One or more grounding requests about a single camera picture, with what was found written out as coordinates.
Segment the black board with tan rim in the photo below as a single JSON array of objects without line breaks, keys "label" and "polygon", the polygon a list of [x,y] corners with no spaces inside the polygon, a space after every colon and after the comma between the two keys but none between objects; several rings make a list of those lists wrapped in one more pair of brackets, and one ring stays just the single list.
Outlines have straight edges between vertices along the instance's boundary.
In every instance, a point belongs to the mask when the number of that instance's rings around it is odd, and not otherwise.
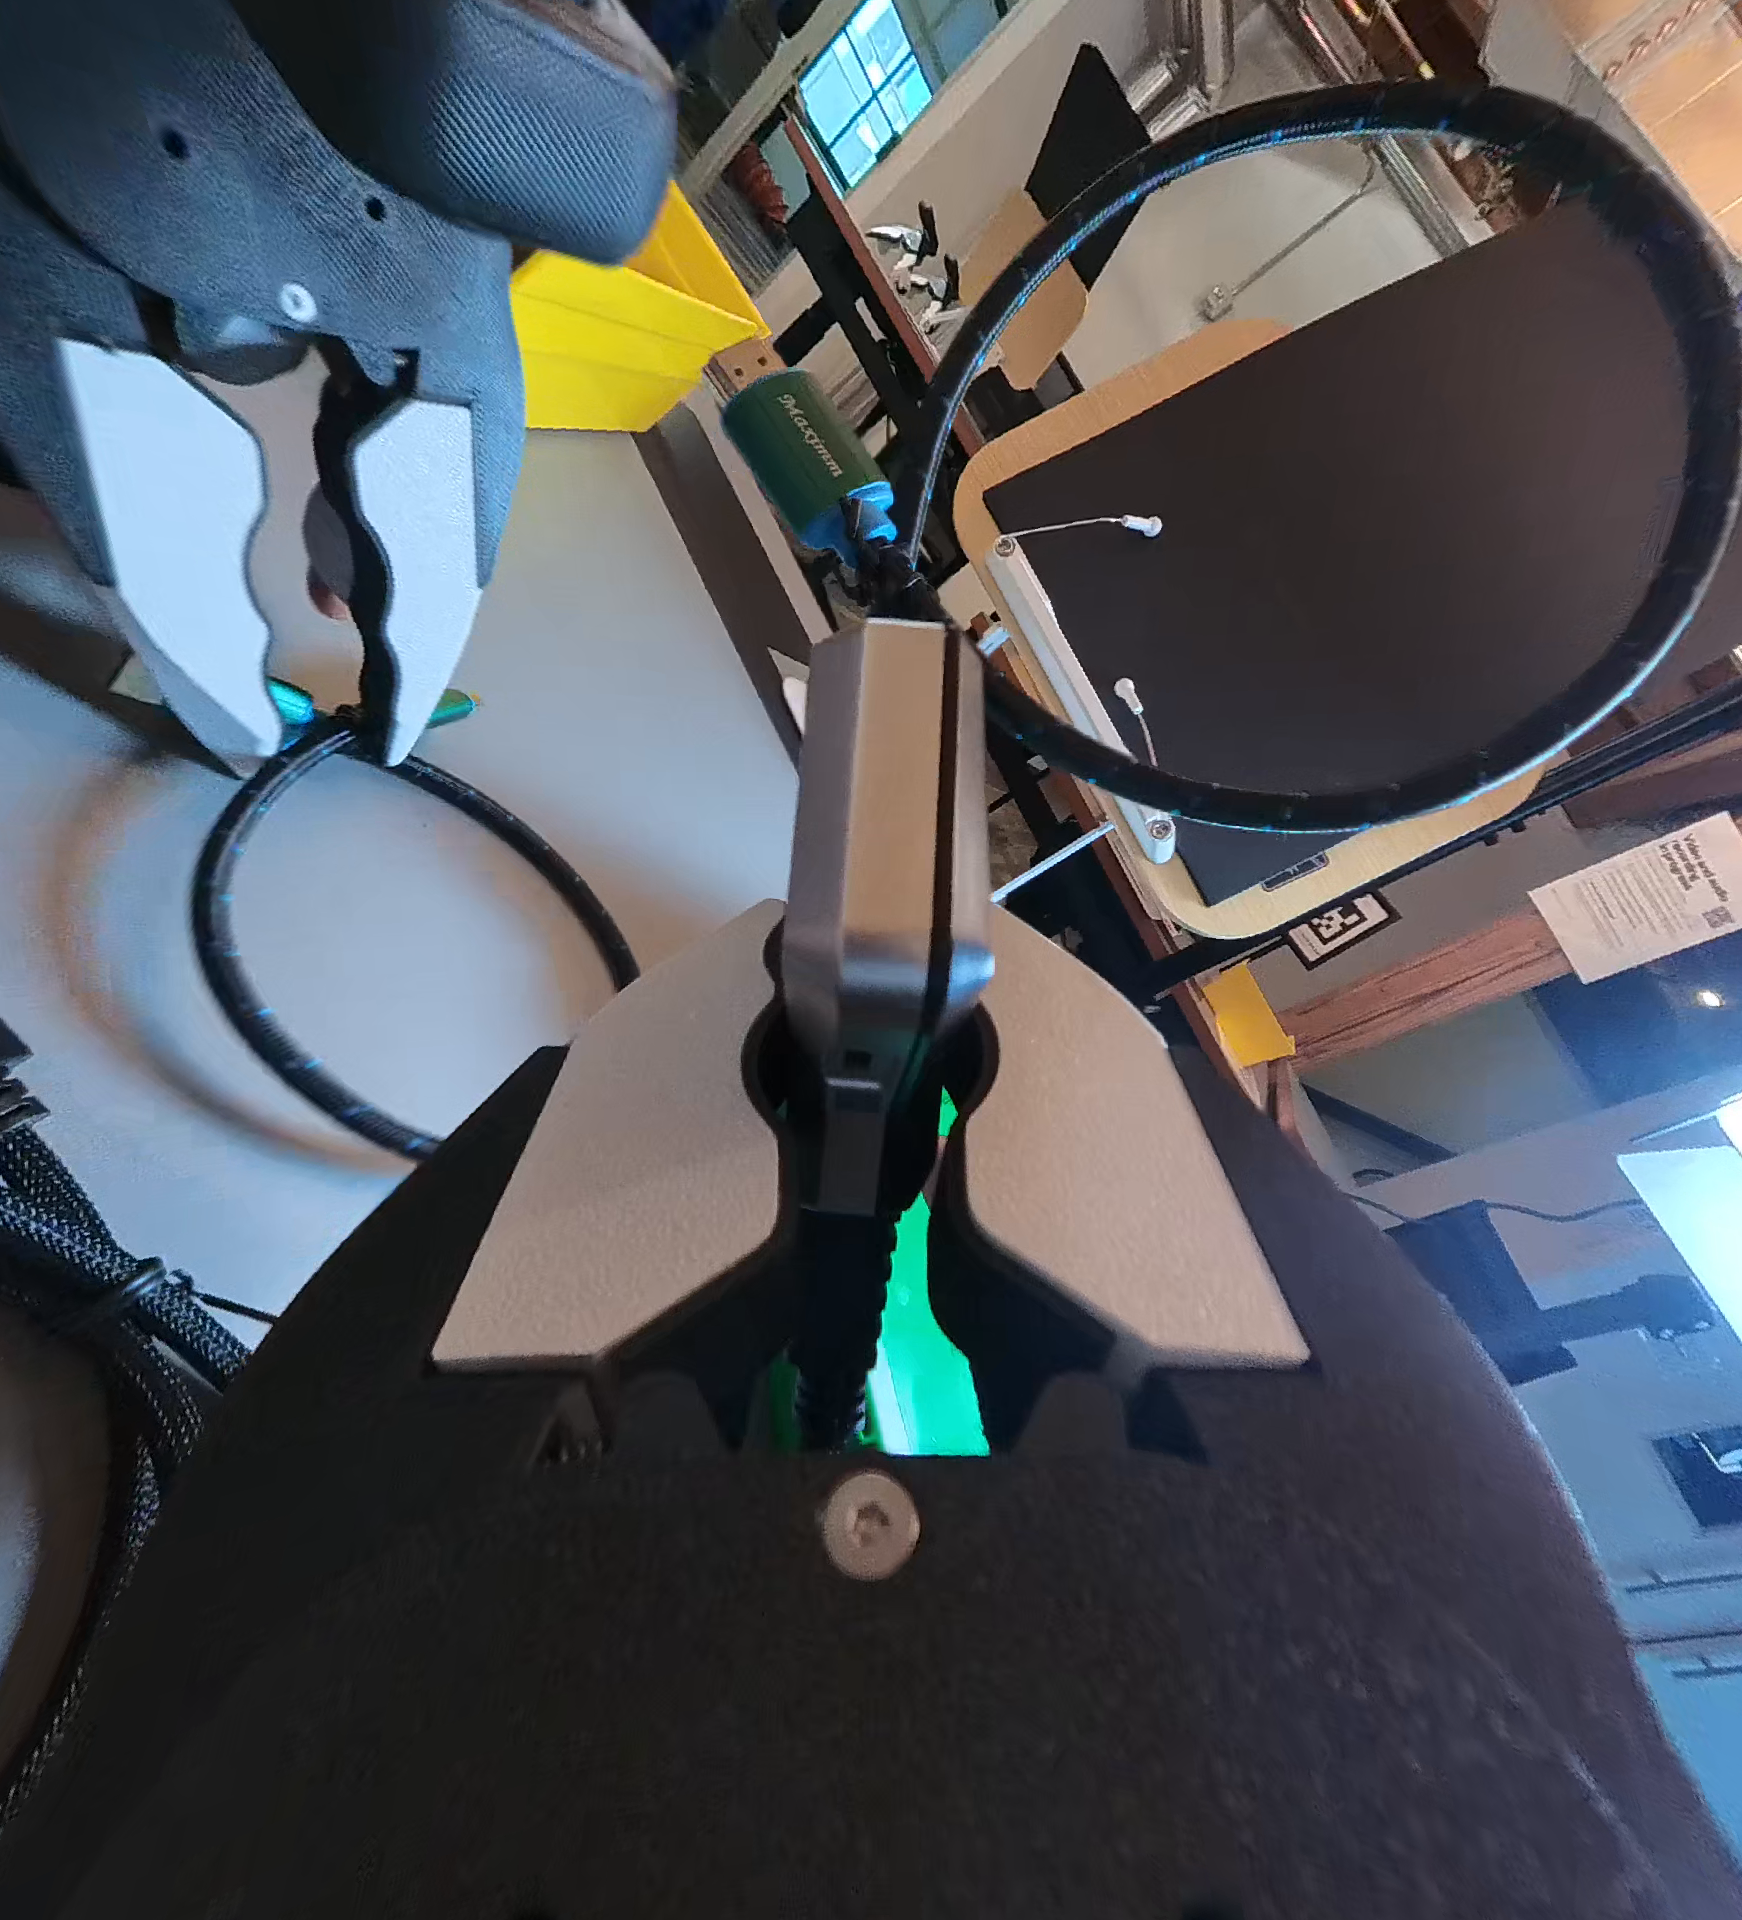
[{"label": "black board with tan rim", "polygon": [[1640,254],[1562,205],[1307,326],[1205,323],[965,467],[1118,728],[1197,786],[1323,803],[1566,694],[1640,608],[1690,402]]}]

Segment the white paper notice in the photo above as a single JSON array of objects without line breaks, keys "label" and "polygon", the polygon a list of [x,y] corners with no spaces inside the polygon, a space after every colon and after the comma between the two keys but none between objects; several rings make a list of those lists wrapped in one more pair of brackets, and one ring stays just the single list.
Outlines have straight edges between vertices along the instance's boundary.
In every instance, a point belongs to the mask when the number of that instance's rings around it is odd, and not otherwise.
[{"label": "white paper notice", "polygon": [[1527,899],[1571,976],[1597,985],[1742,931],[1742,828],[1713,813]]}]

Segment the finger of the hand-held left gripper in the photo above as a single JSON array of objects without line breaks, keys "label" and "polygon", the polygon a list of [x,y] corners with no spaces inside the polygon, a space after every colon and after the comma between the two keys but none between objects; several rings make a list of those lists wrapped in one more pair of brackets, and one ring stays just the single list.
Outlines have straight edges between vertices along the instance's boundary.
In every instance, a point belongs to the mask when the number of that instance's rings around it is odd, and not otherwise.
[{"label": "finger of the hand-held left gripper", "polygon": [[269,506],[251,428],[191,374],[56,344],[111,582],[100,594],[164,709],[216,761],[268,761],[283,716],[272,627],[251,589]]},{"label": "finger of the hand-held left gripper", "polygon": [[402,767],[482,600],[474,417],[332,367],[312,445],[345,561],[336,593],[361,640],[358,733],[381,767]]}]

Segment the black and silver desk gadget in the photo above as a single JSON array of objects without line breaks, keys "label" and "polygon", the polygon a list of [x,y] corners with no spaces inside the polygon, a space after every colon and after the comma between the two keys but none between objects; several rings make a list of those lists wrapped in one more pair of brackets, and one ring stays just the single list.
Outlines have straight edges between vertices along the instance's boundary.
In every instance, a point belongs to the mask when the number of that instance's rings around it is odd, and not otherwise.
[{"label": "black and silver desk gadget", "polygon": [[931,203],[920,201],[910,223],[874,224],[862,237],[920,329],[933,331],[963,313],[962,264],[942,246]]}]

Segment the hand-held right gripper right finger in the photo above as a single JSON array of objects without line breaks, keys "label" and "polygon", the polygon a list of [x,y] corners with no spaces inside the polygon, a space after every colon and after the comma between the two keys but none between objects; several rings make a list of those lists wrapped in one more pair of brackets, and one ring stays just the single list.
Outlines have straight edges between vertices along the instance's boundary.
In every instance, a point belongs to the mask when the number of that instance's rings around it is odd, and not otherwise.
[{"label": "hand-held right gripper right finger", "polygon": [[931,1192],[931,1312],[988,1448],[1063,1378],[1123,1421],[1176,1372],[1295,1372],[1311,1348],[1165,1038],[1002,908],[951,1052]]}]

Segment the black and tan wall panel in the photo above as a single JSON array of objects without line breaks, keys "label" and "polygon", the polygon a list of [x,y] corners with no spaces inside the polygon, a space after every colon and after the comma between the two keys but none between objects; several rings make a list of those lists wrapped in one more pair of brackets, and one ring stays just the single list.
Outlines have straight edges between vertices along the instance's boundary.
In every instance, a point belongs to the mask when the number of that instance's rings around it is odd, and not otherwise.
[{"label": "black and tan wall panel", "polygon": [[[1151,144],[1145,121],[1123,97],[1098,48],[1077,51],[1054,109],[1027,184],[992,214],[962,260],[960,292],[975,307],[1037,227],[1056,219],[1099,177]],[[1063,404],[1081,387],[1059,369],[1087,298],[1136,219],[1127,208],[1077,242],[1065,262],[1027,301],[973,380],[965,407],[988,438]]]}]

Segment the grey hdmi switch adapter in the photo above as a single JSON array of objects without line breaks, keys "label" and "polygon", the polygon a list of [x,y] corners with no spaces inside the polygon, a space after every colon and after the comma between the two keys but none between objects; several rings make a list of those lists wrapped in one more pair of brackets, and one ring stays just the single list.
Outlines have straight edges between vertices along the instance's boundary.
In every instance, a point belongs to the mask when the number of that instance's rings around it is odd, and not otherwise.
[{"label": "grey hdmi switch adapter", "polygon": [[799,1441],[860,1441],[897,1229],[937,1156],[948,1063],[993,976],[980,665],[871,621],[811,659],[779,934]]}]

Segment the yellow plastic bin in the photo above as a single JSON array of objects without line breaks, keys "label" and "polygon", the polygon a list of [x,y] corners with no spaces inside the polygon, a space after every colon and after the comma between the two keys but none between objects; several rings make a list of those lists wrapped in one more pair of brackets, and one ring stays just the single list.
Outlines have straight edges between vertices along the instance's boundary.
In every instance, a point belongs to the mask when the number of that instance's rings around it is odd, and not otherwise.
[{"label": "yellow plastic bin", "polygon": [[527,430],[643,434],[767,323],[678,184],[616,267],[533,252],[510,280]]}]

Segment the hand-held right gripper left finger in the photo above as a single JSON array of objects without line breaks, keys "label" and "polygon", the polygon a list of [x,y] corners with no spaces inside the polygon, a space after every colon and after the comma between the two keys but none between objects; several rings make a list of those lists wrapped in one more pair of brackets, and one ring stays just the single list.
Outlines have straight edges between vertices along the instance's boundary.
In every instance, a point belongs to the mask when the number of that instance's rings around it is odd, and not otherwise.
[{"label": "hand-held right gripper left finger", "polygon": [[781,920],[782,901],[748,908],[582,1025],[436,1336],[439,1371],[618,1356],[764,1248],[779,1145],[745,1046]]}]

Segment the square marker sign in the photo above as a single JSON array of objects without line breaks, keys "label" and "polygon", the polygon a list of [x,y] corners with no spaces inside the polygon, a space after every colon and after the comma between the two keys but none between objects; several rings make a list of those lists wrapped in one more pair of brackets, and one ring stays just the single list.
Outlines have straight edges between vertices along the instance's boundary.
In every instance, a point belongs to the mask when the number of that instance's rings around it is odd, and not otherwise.
[{"label": "square marker sign", "polygon": [[1379,888],[1345,896],[1285,930],[1285,947],[1307,972],[1345,958],[1398,924],[1397,910]]}]

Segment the window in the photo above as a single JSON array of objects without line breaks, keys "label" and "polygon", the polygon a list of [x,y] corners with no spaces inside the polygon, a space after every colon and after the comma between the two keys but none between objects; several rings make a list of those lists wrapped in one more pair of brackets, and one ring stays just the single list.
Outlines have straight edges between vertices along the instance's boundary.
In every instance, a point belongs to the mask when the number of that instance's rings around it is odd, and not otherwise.
[{"label": "window", "polygon": [[931,61],[910,4],[863,2],[799,83],[806,131],[833,180],[849,191],[930,109]]}]

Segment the wooden desk with black legs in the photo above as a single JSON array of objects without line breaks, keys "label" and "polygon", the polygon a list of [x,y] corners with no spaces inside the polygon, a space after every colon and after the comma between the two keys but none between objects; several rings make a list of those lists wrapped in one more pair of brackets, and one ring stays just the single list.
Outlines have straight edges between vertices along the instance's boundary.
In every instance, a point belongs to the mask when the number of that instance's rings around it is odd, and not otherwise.
[{"label": "wooden desk with black legs", "polygon": [[857,227],[814,141],[795,110],[784,133],[808,180],[786,235],[817,288],[814,301],[772,339],[781,363],[811,371],[811,356],[837,331],[869,382],[894,442],[924,434],[922,406],[937,356]]}]

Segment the green plastic bin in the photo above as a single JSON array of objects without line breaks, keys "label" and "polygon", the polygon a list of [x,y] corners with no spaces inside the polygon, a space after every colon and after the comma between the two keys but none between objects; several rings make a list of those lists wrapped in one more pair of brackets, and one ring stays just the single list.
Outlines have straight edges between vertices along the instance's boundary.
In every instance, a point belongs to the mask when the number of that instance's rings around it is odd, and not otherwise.
[{"label": "green plastic bin", "polygon": [[[965,1356],[949,1342],[930,1300],[931,1188],[943,1150],[958,1120],[945,1092],[936,1121],[936,1153],[920,1197],[907,1208],[894,1232],[889,1276],[884,1300],[879,1347],[867,1372],[856,1451],[887,1455],[983,1455],[980,1405]],[[761,1254],[761,1287],[779,1282],[788,1245],[779,1247],[784,1222],[772,1229],[772,1240]],[[797,1372],[788,1347],[779,1342],[762,1372],[754,1378],[740,1448],[746,1452],[799,1452],[803,1448],[797,1419]]]}]

